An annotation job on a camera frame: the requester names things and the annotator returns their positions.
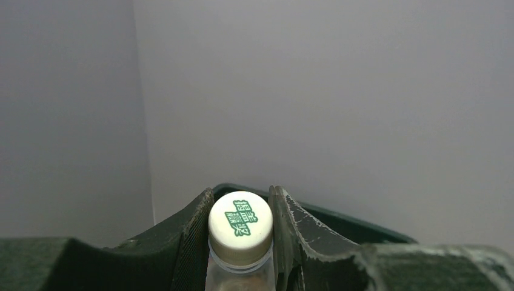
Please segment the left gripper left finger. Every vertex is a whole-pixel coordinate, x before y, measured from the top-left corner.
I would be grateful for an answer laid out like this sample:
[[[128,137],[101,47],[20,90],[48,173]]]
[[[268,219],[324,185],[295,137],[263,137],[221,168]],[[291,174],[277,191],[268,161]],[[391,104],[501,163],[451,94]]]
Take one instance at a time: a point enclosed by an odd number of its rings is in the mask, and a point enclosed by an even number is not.
[[[203,290],[209,259],[205,189],[186,207],[116,247],[76,238],[1,239],[2,290]]]

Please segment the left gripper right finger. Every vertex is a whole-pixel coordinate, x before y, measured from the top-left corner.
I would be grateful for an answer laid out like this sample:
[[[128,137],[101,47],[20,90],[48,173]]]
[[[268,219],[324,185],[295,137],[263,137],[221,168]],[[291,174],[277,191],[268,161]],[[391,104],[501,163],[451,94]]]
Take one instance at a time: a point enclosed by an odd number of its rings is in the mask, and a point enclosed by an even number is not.
[[[277,290],[512,290],[513,257],[480,245],[356,244],[272,186]]]

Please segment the white blue label bottle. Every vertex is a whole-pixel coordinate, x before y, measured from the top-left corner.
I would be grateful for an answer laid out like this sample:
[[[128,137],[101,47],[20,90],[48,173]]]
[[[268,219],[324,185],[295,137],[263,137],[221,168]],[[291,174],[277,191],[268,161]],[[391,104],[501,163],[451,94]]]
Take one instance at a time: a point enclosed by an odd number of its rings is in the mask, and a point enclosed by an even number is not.
[[[206,290],[275,290],[273,214],[255,193],[234,191],[214,203],[208,219]]]

